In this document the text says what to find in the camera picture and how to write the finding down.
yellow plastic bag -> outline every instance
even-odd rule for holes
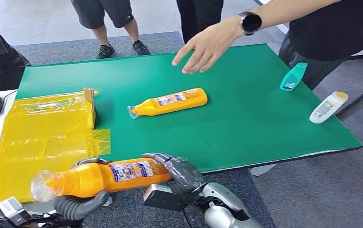
[[[110,130],[93,125],[93,90],[16,100],[0,138],[0,201],[33,201],[30,182],[39,171],[110,153]]]

shoe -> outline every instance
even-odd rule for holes
[[[137,40],[132,44],[132,49],[134,49],[139,56],[150,55],[148,46],[140,40]]]
[[[100,45],[96,59],[110,58],[113,53],[114,53],[114,48],[112,47],[111,44],[109,44],[108,46]]]

bottle label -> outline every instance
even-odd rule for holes
[[[316,118],[321,118],[323,115],[327,114],[335,105],[329,101],[325,101],[315,112],[314,116]]]
[[[291,88],[293,88],[294,87],[294,85],[295,85],[296,83],[286,83],[284,86],[283,86],[283,88],[285,88],[285,89],[291,89]]]
[[[109,165],[114,174],[114,181],[128,181],[137,177],[151,177],[167,173],[165,166],[157,160]]]
[[[129,163],[109,165],[109,167],[113,171],[115,182],[128,181],[137,177],[134,168]]]
[[[187,99],[197,97],[200,95],[201,94],[196,89],[190,89],[181,93],[159,97],[156,99],[156,101],[159,103],[160,106],[164,106],[177,101],[185,101]]]

green tabletop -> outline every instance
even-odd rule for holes
[[[309,121],[320,100],[303,83],[279,89],[289,68],[265,44],[232,47],[203,74],[182,74],[185,62],[172,66],[174,55],[27,67],[17,99],[99,90],[96,128],[110,128],[111,154],[103,157],[112,160],[168,152],[216,171],[362,146],[334,116]],[[202,107],[128,115],[128,105],[196,87],[209,98]]]

orange plastic bottle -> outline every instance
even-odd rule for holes
[[[137,106],[128,106],[132,119],[140,115],[160,115],[178,110],[205,105],[208,101],[206,93],[201,88],[148,99]]]
[[[151,158],[87,163],[64,172],[41,171],[31,183],[32,197],[47,202],[56,196],[92,197],[102,190],[111,192],[161,184],[171,179],[162,163]]]

